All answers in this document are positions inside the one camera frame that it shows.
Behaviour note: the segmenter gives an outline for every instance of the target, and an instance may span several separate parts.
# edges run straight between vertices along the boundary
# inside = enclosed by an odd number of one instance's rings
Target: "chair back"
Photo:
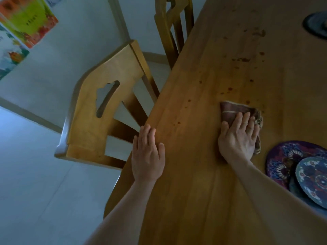
[[[170,9],[166,12],[167,2],[171,3]],[[187,36],[194,26],[193,4],[192,0],[155,0],[156,14],[154,20],[157,24],[157,29],[165,49],[166,56],[172,69],[179,53],[184,46],[184,37],[182,30],[182,23],[180,13],[185,12],[186,33]],[[171,26],[174,25],[176,43],[173,34],[170,31]]]
[[[118,48],[77,82],[55,157],[102,166],[123,168],[125,161],[106,156],[107,136],[133,142],[138,132],[114,119],[122,102],[138,125],[147,115],[133,93],[133,86],[142,78],[153,100],[158,88],[137,41]],[[97,90],[112,84],[100,107],[96,107]]]

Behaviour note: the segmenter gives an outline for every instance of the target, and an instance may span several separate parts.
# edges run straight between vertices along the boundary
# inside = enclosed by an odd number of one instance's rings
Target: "round coaster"
[[[301,189],[299,183],[296,180],[295,176],[291,176],[289,180],[289,191],[294,194],[296,197],[298,197],[300,200],[305,202],[308,206],[313,208],[318,213],[322,214],[327,218],[327,210],[322,208],[321,206],[317,205],[315,202],[313,202]]]
[[[282,187],[288,189],[291,174],[296,165],[309,156],[327,158],[327,150],[305,141],[287,141],[276,145],[269,151],[266,160],[266,174]]]
[[[309,33],[322,38],[327,39],[327,11],[313,13],[307,16],[303,22],[302,26]]]
[[[298,163],[295,175],[305,194],[327,209],[327,160],[307,157]]]

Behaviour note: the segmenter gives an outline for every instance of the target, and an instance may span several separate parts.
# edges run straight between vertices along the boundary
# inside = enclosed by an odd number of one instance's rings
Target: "poster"
[[[0,0],[0,22],[32,48],[58,20],[44,0]]]
[[[0,25],[0,80],[28,54],[29,51]]]
[[[58,2],[60,2],[61,0],[46,0],[48,2],[48,4],[50,5],[50,7],[55,6]]]

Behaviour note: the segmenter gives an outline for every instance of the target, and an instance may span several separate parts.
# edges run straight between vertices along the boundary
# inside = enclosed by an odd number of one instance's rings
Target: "black round object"
[[[327,11],[313,13],[307,16],[302,26],[309,33],[322,38],[327,39]]]

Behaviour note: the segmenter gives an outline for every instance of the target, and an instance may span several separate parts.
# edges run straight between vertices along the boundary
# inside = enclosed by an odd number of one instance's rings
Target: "table surface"
[[[262,171],[281,141],[326,148],[327,41],[301,26],[326,4],[206,1],[148,119],[166,146],[166,167],[149,199],[140,244],[274,244],[218,153],[219,103],[262,110],[262,149],[252,160]],[[129,158],[105,215],[133,181]]]

